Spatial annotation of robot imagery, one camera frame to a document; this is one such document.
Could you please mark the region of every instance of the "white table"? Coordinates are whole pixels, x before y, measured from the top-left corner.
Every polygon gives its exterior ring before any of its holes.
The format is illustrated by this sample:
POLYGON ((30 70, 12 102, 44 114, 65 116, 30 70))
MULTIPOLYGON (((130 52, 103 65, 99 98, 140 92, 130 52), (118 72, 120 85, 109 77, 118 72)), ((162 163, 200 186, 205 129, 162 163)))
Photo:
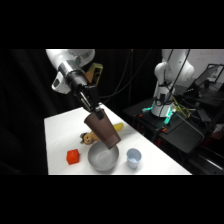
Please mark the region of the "white table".
POLYGON ((89 164, 88 151, 91 146, 80 144, 82 140, 80 135, 91 131, 84 124, 89 113, 80 108, 45 119, 50 175, 191 175, 106 106, 101 105, 101 107, 105 109, 113 124, 124 123, 124 129, 118 132, 122 141, 117 145, 120 156, 116 167, 109 172, 102 173, 93 169, 89 164), (136 170, 130 169, 127 165, 126 153, 131 148, 141 151, 143 157, 136 170), (73 149, 79 150, 80 162, 69 166, 66 161, 67 152, 73 149))

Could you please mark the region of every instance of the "brown cup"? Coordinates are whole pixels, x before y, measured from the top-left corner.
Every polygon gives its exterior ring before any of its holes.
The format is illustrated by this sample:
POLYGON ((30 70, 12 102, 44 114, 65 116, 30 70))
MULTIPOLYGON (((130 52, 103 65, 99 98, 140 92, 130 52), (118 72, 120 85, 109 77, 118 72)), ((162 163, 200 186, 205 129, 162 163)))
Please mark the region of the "brown cup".
POLYGON ((96 114, 92 113, 85 119, 84 123, 88 125, 108 149, 112 149, 121 139, 103 109, 102 113, 104 115, 102 120, 99 120, 96 114))

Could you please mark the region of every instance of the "yellow toy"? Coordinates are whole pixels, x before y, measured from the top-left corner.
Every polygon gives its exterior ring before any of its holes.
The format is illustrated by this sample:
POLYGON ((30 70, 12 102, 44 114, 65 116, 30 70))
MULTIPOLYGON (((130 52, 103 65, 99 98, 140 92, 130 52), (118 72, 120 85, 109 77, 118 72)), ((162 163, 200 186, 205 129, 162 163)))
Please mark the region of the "yellow toy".
MULTIPOLYGON (((121 131, 124 127, 123 123, 119 123, 114 125, 114 129, 118 132, 121 131)), ((91 133, 84 133, 80 136, 80 138, 82 138, 82 142, 81 144, 86 144, 86 145, 91 145, 93 144, 95 141, 99 141, 99 138, 95 135, 94 132, 91 133)))

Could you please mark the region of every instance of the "green light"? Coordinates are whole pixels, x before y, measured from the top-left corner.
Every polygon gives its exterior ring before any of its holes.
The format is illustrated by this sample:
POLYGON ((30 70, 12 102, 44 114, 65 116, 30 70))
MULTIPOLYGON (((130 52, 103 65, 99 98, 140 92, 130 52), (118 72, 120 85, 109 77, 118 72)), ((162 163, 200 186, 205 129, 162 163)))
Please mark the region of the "green light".
POLYGON ((170 118, 167 117, 164 123, 169 124, 169 122, 170 122, 170 118))
POLYGON ((169 108, 169 111, 167 113, 167 118, 166 118, 166 120, 164 122, 165 124, 169 124, 172 115, 173 115, 173 112, 172 112, 171 108, 169 108))
POLYGON ((146 111, 150 111, 150 110, 152 110, 153 107, 154 107, 154 105, 155 105, 155 101, 153 102, 152 107, 143 109, 143 110, 142 110, 143 113, 146 112, 146 111))

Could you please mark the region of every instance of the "metal bowl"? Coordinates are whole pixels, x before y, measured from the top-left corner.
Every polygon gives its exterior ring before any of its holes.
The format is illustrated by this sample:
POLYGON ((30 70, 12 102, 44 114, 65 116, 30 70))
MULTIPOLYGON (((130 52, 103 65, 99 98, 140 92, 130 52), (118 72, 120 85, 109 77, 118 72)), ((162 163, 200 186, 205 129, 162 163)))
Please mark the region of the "metal bowl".
POLYGON ((89 163, 97 171, 108 171, 115 167, 119 158, 118 147, 108 149, 102 142, 94 144, 88 154, 89 163))

